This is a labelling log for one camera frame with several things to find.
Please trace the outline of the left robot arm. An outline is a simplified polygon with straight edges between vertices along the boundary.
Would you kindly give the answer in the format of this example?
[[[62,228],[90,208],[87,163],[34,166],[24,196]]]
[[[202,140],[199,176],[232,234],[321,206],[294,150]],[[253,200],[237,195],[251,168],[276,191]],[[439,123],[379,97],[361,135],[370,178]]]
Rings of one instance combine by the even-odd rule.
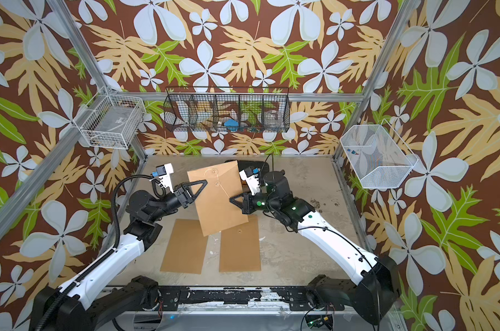
[[[30,330],[97,330],[128,310],[158,304],[158,283],[148,277],[136,277],[119,290],[100,294],[154,244],[162,230],[158,222],[188,208],[207,184],[202,179],[181,183],[171,193],[134,192],[126,206],[129,225],[123,231],[116,225],[114,244],[79,274],[55,289],[44,288],[36,296]]]

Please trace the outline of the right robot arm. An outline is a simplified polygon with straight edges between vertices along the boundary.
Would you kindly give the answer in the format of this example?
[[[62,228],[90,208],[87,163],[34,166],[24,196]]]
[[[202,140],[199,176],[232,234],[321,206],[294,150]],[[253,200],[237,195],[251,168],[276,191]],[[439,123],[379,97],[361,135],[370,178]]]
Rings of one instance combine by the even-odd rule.
[[[307,201],[295,197],[284,171],[263,175],[257,168],[240,171],[248,190],[230,198],[243,214],[260,210],[279,221],[288,231],[301,234],[316,244],[348,276],[332,279],[317,276],[306,287],[312,308],[333,306],[336,310],[352,307],[374,327],[400,297],[398,269],[389,256],[377,256],[361,248],[336,230]]]

